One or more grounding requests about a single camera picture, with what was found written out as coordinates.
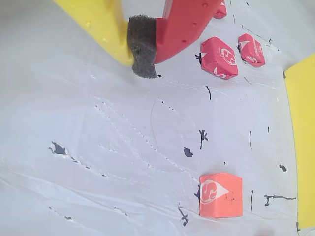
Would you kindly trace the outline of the gripper red right finger foam pad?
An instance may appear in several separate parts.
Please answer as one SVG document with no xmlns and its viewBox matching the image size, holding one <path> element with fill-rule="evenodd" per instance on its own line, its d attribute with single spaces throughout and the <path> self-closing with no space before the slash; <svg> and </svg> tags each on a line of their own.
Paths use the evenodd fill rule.
<svg viewBox="0 0 315 236">
<path fill-rule="evenodd" d="M 130 17 L 127 42 L 134 58 L 134 74 L 149 79 L 158 77 L 155 64 L 194 43 L 220 4 L 219 0 L 167 0 L 160 18 Z"/>
</svg>

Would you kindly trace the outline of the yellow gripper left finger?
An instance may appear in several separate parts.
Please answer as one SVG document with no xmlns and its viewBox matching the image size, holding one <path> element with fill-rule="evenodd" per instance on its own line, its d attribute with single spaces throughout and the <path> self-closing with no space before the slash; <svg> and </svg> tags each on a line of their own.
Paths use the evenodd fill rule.
<svg viewBox="0 0 315 236">
<path fill-rule="evenodd" d="M 55 3 L 116 61 L 133 65 L 127 42 L 128 21 L 120 0 L 56 0 Z"/>
</svg>

